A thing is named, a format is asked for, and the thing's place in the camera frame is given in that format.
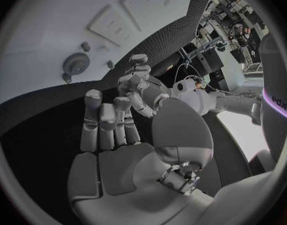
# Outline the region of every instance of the purple light strip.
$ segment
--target purple light strip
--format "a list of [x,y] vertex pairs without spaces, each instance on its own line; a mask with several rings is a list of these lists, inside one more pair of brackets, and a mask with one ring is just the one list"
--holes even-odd
[[268,105],[270,105],[274,110],[276,110],[278,113],[287,118],[287,111],[281,109],[275,103],[273,103],[272,99],[267,95],[265,89],[262,90],[262,95]]

